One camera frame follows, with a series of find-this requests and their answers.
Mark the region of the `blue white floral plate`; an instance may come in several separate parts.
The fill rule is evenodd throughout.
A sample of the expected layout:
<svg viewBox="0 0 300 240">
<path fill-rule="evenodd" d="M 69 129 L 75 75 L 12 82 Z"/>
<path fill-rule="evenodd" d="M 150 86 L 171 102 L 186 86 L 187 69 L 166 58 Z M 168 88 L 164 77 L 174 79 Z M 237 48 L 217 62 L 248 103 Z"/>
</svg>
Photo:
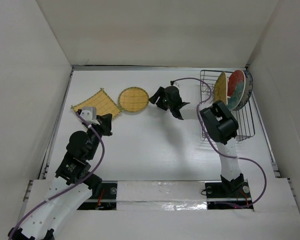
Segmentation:
<svg viewBox="0 0 300 240">
<path fill-rule="evenodd" d="M 235 112 L 241 110 L 248 103 L 253 92 L 254 80 L 252 74 L 247 70 L 244 70 L 243 73 L 245 75 L 244 93 L 242 95 L 240 102 L 238 103 L 236 108 L 234 108 Z"/>
</svg>

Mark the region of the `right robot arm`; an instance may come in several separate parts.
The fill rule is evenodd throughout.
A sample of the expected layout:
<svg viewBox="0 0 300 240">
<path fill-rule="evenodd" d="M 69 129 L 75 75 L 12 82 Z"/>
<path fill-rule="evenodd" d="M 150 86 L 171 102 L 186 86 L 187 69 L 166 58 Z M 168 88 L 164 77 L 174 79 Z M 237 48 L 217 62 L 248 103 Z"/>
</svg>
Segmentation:
<svg viewBox="0 0 300 240">
<path fill-rule="evenodd" d="M 200 109 L 199 105 L 184 102 L 175 86 L 159 87 L 149 98 L 151 104 L 164 111 L 170 111 L 178 120 L 199 120 L 207 137 L 217 147 L 221 163 L 221 191 L 232 197 L 244 182 L 236 152 L 236 136 L 239 124 L 226 105 L 218 100 L 210 107 Z"/>
</svg>

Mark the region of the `square bamboo tray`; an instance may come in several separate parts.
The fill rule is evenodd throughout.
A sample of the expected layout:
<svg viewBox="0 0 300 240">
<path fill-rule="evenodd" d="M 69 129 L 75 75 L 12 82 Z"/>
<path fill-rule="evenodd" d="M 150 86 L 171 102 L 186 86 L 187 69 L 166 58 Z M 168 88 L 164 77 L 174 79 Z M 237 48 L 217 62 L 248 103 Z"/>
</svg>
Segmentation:
<svg viewBox="0 0 300 240">
<path fill-rule="evenodd" d="M 85 101 L 72 105 L 70 108 L 75 112 L 79 112 L 83 107 L 96 107 L 97 115 L 112 114 L 112 120 L 117 118 L 122 110 L 119 106 L 110 98 L 110 96 L 101 88 L 96 94 L 89 97 Z"/>
</svg>

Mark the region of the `round bamboo tray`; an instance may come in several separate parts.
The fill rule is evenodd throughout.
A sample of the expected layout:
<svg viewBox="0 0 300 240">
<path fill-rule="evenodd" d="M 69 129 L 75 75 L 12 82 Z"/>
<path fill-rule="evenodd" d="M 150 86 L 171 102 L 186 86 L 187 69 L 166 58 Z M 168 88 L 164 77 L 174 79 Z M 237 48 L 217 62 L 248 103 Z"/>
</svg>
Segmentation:
<svg viewBox="0 0 300 240">
<path fill-rule="evenodd" d="M 118 96 L 118 105 L 128 113 L 138 113 L 143 111 L 149 104 L 148 93 L 140 87 L 128 87 Z"/>
</svg>

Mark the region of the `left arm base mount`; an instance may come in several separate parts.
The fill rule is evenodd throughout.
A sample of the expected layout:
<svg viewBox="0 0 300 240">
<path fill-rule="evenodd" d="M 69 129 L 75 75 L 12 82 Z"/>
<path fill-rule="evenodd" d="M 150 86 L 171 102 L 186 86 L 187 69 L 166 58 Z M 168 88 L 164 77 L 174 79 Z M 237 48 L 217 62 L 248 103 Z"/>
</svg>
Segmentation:
<svg viewBox="0 0 300 240">
<path fill-rule="evenodd" d="M 92 197 L 82 203 L 78 210 L 81 211 L 110 211 L 117 209 L 117 181 L 103 181 L 100 190 L 94 193 Z"/>
</svg>

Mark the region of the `red teal floral plate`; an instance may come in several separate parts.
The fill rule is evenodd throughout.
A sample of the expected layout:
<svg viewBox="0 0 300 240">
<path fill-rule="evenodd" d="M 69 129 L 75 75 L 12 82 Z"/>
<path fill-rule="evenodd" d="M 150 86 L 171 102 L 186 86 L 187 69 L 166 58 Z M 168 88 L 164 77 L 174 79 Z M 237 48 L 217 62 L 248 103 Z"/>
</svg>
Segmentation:
<svg viewBox="0 0 300 240">
<path fill-rule="evenodd" d="M 227 107 L 233 111 L 242 100 L 246 87 L 246 76 L 242 70 L 234 71 L 228 78 Z"/>
</svg>

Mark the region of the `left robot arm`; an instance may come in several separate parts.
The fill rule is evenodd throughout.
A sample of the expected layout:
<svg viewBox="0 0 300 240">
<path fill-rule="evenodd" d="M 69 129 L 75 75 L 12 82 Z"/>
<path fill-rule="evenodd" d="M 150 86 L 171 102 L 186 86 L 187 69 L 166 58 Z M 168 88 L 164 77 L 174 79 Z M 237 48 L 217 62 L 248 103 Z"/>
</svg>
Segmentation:
<svg viewBox="0 0 300 240">
<path fill-rule="evenodd" d="M 93 116 L 83 109 L 76 115 L 87 130 L 70 136 L 44 200 L 10 230 L 10 240 L 53 240 L 78 207 L 101 194 L 102 179 L 94 174 L 89 161 L 98 146 L 104 145 L 102 137 L 112 135 L 113 116 L 110 113 Z"/>
</svg>

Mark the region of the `scoop-shaped bamboo tray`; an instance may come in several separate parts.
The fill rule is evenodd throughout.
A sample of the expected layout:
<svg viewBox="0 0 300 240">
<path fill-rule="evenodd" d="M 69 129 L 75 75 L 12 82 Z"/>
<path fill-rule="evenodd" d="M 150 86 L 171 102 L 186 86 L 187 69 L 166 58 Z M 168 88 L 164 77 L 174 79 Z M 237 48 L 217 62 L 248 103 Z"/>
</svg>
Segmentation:
<svg viewBox="0 0 300 240">
<path fill-rule="evenodd" d="M 214 85 L 214 89 L 213 89 L 214 102 L 222 101 L 225 105 L 227 105 L 228 104 L 227 93 L 228 93 L 228 78 L 226 76 L 226 73 L 222 71 Z"/>
</svg>

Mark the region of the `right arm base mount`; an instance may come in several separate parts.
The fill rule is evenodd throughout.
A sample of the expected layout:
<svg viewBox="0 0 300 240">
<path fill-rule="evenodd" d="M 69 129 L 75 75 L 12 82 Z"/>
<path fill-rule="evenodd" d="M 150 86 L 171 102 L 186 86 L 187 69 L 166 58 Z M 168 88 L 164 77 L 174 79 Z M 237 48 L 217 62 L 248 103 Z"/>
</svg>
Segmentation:
<svg viewBox="0 0 300 240">
<path fill-rule="evenodd" d="M 221 176 L 221 180 L 207 181 L 200 193 L 206 197 L 208 210 L 253 209 L 249 184 L 244 175 L 231 181 Z"/>
</svg>

